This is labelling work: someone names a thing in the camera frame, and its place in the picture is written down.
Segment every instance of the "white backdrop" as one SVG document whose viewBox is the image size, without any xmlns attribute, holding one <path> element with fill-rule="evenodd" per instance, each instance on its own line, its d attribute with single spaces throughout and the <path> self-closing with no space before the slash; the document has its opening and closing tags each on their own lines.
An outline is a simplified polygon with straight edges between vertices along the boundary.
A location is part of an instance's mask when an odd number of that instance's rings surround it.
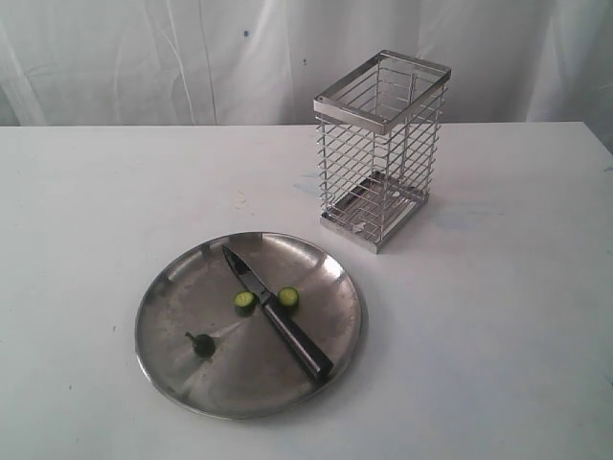
<svg viewBox="0 0 613 460">
<path fill-rule="evenodd" d="M 583 120 L 613 148 L 610 0 L 0 0 L 0 123 L 313 123 L 384 48 L 452 67 L 448 122 Z"/>
</svg>

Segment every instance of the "kitchen knife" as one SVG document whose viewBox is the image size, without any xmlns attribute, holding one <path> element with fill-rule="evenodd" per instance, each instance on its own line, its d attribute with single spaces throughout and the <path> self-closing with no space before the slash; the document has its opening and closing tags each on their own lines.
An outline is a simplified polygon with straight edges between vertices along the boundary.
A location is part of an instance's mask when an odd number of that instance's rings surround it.
<svg viewBox="0 0 613 460">
<path fill-rule="evenodd" d="M 308 335 L 289 317 L 284 307 L 258 275 L 232 249 L 222 246 L 228 266 L 246 289 L 260 299 L 260 306 L 275 331 L 306 374 L 315 382 L 326 380 L 334 364 Z"/>
</svg>

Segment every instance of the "black knife handle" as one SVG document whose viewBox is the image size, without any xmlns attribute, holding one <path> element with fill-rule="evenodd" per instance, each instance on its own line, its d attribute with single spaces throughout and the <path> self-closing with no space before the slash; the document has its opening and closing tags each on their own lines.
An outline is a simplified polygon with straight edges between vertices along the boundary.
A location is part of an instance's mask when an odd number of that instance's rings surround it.
<svg viewBox="0 0 613 460">
<path fill-rule="evenodd" d="M 322 349 L 289 317 L 275 296 L 261 307 L 306 374 L 317 383 L 325 381 L 334 363 Z"/>
</svg>

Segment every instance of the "stainless steel plate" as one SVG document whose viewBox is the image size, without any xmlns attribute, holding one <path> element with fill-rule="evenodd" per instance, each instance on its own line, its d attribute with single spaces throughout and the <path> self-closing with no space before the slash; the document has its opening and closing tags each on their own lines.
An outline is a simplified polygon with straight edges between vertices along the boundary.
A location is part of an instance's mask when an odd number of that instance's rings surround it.
<svg viewBox="0 0 613 460">
<path fill-rule="evenodd" d="M 327 383 L 311 383 L 260 309 L 236 315 L 233 299 L 243 287 L 223 244 L 271 290 L 299 290 L 293 319 L 334 362 Z M 347 272 L 322 249 L 288 235 L 230 235 L 189 250 L 153 281 L 136 318 L 136 354 L 153 385 L 176 403 L 217 417 L 259 417 L 301 403 L 338 378 L 360 336 L 363 308 Z M 197 357 L 185 332 L 212 336 L 215 354 Z"/>
</svg>

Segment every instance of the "stainless steel utensil holder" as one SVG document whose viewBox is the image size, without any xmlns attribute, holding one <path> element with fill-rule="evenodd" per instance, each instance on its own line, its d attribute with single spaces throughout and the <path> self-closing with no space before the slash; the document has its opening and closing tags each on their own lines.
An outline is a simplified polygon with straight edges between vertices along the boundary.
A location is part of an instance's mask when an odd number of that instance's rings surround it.
<svg viewBox="0 0 613 460">
<path fill-rule="evenodd" d="M 376 253 L 427 202 L 450 76 L 382 51 L 315 98 L 326 227 Z"/>
</svg>

